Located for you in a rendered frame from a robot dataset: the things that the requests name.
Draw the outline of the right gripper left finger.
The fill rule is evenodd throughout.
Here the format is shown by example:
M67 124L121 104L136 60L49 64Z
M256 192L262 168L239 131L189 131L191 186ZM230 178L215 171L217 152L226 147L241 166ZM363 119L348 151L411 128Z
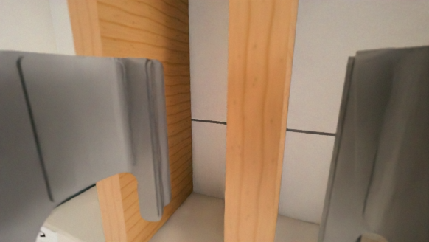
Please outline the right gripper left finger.
M159 60L0 49L0 242L37 242L59 203L124 172L141 217L160 221L172 193Z

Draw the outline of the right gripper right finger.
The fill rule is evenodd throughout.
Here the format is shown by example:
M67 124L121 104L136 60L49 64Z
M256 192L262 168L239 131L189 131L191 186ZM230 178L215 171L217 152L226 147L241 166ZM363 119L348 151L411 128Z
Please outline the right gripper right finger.
M429 242L429 45L356 51L318 242Z

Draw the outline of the beige wall rack case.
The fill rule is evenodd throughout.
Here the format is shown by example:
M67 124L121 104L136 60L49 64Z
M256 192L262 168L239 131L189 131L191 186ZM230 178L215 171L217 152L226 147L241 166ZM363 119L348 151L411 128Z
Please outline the beige wall rack case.
M0 0L0 49L59 54L49 0ZM192 192L148 242L225 242L226 200ZM107 242L97 185L53 209L60 242ZM320 225L278 214L274 242L318 242Z

